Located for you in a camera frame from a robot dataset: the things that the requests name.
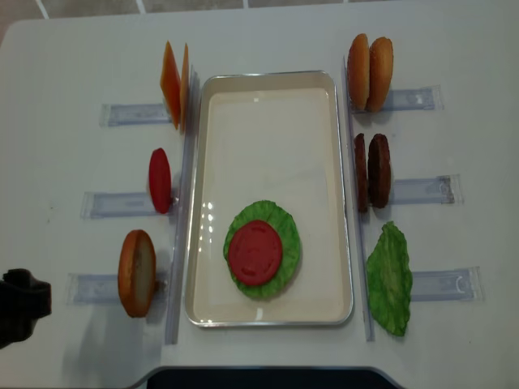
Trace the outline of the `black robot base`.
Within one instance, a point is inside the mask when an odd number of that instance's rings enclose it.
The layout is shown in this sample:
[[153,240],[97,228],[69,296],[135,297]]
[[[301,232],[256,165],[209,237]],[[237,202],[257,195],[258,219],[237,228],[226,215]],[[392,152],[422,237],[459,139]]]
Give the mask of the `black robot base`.
[[303,367],[200,367],[159,371],[148,388],[395,388],[372,370]]

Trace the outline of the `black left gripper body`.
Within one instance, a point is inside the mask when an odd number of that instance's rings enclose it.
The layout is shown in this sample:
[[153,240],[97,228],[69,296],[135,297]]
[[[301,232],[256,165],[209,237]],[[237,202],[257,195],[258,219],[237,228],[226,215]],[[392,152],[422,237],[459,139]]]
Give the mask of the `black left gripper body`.
[[1,277],[1,348],[27,340],[37,321],[52,313],[51,284],[23,268]]

